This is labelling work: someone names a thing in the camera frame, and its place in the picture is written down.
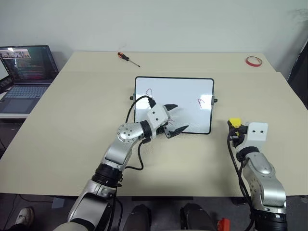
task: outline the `white wall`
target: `white wall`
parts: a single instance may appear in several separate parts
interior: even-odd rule
[[[0,45],[73,51],[262,52],[288,77],[308,37],[307,0],[0,0]]]

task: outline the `black shoe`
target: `black shoe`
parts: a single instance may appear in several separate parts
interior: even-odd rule
[[[145,205],[134,207],[128,216],[123,231],[150,231],[151,211]]]
[[[211,217],[197,204],[188,203],[181,208],[180,223],[182,230],[217,230]]]

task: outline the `screwdriver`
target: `screwdriver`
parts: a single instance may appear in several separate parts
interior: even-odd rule
[[[121,58],[124,59],[126,61],[130,61],[133,64],[135,64],[136,66],[140,67],[138,64],[134,63],[133,61],[131,61],[125,54],[123,54],[122,52],[118,52],[117,55]]]

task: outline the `yellow object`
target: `yellow object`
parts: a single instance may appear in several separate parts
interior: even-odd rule
[[[230,118],[229,119],[230,123],[235,127],[239,128],[241,125],[241,119],[240,118]]]

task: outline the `table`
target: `table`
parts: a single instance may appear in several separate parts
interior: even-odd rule
[[[127,169],[119,196],[240,196],[227,120],[267,122],[263,153],[287,195],[308,194],[308,112],[262,54],[75,52],[0,160],[0,192],[79,195],[131,105],[136,76],[211,77],[209,135],[164,135],[141,148],[145,169]],[[263,60],[248,66],[247,56]],[[136,148],[129,161],[139,166]]]

